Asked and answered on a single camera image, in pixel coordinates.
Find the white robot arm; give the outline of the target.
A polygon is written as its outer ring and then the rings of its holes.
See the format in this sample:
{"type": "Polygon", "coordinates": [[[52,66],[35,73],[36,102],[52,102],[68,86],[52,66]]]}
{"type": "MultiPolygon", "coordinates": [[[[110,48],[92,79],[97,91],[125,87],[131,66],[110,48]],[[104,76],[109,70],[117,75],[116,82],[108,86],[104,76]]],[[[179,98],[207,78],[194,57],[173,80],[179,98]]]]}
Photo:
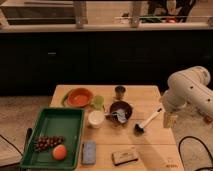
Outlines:
{"type": "Polygon", "coordinates": [[[188,103],[213,118],[213,90],[207,87],[210,80],[210,72],[202,66],[190,67],[169,76],[168,90],[161,98],[165,110],[165,128],[173,126],[177,119],[175,112],[183,109],[188,103]]]}

